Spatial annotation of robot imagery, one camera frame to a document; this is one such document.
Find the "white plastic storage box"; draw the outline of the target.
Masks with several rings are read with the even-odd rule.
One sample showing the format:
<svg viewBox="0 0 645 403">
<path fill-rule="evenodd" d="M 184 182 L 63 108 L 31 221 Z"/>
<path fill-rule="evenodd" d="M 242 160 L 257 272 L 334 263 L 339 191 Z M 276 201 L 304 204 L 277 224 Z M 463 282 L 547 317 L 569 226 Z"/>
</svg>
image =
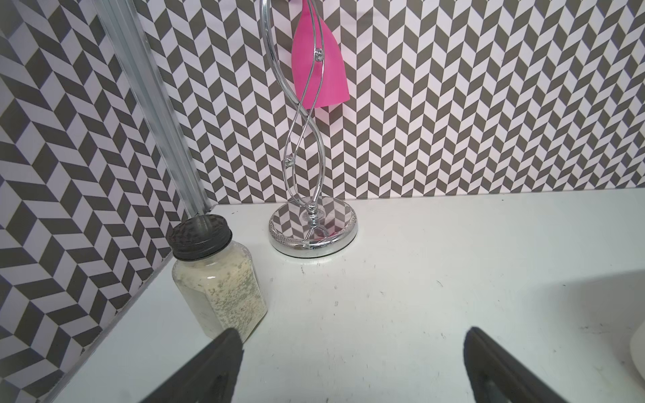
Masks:
<svg viewBox="0 0 645 403">
<path fill-rule="evenodd" d="M 645 379 L 645 322 L 643 322 L 631 337 L 630 354 L 635 368 L 642 379 Z"/>
</svg>

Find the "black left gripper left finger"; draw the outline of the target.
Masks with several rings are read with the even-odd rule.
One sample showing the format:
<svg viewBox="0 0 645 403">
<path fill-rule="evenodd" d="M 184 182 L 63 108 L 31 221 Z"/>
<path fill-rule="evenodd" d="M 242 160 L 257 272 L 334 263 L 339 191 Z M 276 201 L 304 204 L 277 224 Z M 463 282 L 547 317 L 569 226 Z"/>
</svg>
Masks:
<svg viewBox="0 0 645 403">
<path fill-rule="evenodd" d="M 239 332 L 228 328 L 143 402 L 228 403 L 233 400 L 243 356 Z"/>
</svg>

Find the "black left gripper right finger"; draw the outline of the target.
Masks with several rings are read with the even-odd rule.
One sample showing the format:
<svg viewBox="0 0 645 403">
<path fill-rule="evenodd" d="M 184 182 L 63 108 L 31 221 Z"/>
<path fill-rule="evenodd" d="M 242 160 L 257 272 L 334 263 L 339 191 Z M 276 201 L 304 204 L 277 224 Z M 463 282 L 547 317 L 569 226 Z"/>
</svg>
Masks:
<svg viewBox="0 0 645 403">
<path fill-rule="evenodd" d="M 463 355 L 477 402 L 565 403 L 565 399 L 478 327 L 467 332 Z"/>
</svg>

